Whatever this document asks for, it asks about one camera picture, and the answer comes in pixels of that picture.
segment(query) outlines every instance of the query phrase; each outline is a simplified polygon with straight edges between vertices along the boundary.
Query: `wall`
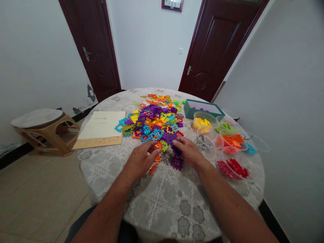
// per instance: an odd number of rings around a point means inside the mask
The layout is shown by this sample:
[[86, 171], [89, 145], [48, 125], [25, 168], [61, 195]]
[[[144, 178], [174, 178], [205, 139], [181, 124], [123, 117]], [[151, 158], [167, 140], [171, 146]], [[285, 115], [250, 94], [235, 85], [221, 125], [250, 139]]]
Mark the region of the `wall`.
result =
[[201, 1], [185, 1], [179, 13], [161, 0], [107, 0], [122, 89], [178, 90]]
[[0, 33], [0, 144], [20, 141], [10, 121], [27, 112], [97, 103], [58, 0], [1, 1]]
[[291, 242], [324, 237], [324, 6], [276, 0], [215, 103], [272, 150], [264, 198]]

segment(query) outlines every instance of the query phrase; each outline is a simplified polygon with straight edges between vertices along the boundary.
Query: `person's left hand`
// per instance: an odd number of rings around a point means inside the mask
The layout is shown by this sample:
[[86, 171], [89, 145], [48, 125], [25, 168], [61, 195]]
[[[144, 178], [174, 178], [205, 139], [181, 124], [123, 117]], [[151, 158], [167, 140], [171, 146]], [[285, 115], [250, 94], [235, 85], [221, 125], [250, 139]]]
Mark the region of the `person's left hand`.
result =
[[130, 180], [132, 185], [146, 174], [158, 154], [161, 152], [160, 149], [154, 146], [155, 144], [157, 144], [156, 141], [145, 142], [134, 148], [129, 156], [120, 174], [123, 174], [125, 178]]

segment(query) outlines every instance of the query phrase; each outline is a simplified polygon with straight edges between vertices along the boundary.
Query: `stool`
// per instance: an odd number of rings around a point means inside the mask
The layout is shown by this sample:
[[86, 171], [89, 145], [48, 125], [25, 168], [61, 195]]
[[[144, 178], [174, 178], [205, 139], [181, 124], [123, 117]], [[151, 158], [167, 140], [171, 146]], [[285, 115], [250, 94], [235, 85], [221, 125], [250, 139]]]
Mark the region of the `stool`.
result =
[[32, 111], [12, 120], [11, 125], [39, 152], [57, 152], [61, 156], [67, 156], [73, 152], [72, 147], [78, 138], [78, 133], [68, 142], [64, 142], [58, 134], [69, 133], [69, 129], [78, 129], [80, 131], [79, 125], [70, 116], [61, 110], [53, 109]]

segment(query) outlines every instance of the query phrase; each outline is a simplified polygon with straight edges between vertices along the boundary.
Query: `white lace tablecloth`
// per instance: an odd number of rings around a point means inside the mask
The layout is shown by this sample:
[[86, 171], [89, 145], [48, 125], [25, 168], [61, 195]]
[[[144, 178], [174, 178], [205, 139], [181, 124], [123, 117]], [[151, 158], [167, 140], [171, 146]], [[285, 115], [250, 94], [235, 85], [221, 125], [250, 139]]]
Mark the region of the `white lace tablecloth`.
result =
[[[122, 111], [129, 108], [133, 101], [145, 102], [140, 96], [148, 94], [170, 95], [172, 100], [179, 101], [203, 101], [190, 94], [170, 89], [131, 89], [98, 104], [85, 118], [81, 130], [94, 111]], [[192, 120], [184, 118], [183, 124], [180, 131], [194, 141]], [[238, 124], [235, 128], [243, 131]], [[140, 144], [139, 139], [123, 137], [121, 145], [78, 150], [80, 168], [98, 201], [123, 169], [133, 148]], [[265, 176], [261, 157], [256, 155], [251, 160], [255, 163], [256, 170], [254, 182], [229, 183], [256, 210], [263, 199]], [[144, 176], [134, 185], [128, 198], [124, 220], [134, 225], [140, 237], [147, 241], [173, 238], [180, 242], [204, 242], [220, 236], [221, 230], [195, 170], [185, 163], [182, 170], [178, 171], [168, 161], [169, 155], [165, 154], [154, 174]]]

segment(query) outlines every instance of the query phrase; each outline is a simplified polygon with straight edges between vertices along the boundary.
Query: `door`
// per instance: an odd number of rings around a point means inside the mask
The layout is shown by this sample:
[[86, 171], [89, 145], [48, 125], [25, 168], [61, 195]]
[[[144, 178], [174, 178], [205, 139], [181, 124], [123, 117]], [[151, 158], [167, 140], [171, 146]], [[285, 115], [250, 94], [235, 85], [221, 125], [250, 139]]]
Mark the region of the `door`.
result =
[[267, 2], [202, 2], [179, 91], [211, 102]]
[[59, 0], [99, 102], [121, 91], [105, 0]]

